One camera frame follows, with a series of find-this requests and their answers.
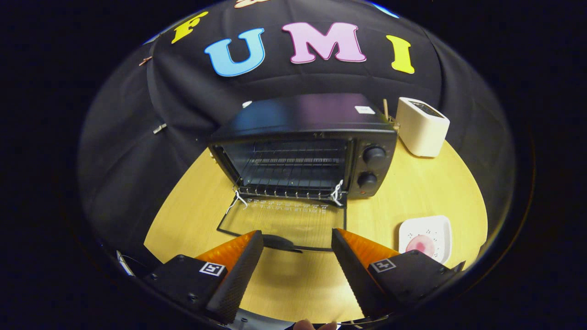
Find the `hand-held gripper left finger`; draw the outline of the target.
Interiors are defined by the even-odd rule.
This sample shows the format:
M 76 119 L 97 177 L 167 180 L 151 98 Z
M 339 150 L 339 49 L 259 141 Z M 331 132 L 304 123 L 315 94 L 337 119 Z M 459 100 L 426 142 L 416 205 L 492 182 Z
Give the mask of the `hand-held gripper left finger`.
M 260 230 L 248 232 L 197 257 L 176 255 L 145 275 L 145 283 L 174 305 L 230 324 L 264 248 Z

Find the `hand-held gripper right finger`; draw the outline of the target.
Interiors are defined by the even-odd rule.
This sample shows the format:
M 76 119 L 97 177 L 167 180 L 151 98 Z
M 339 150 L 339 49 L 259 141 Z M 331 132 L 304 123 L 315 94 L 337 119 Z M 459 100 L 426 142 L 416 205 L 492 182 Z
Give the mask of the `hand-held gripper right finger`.
M 402 313 L 424 303 L 460 272 L 418 250 L 399 253 L 343 228 L 331 249 L 365 317 Z

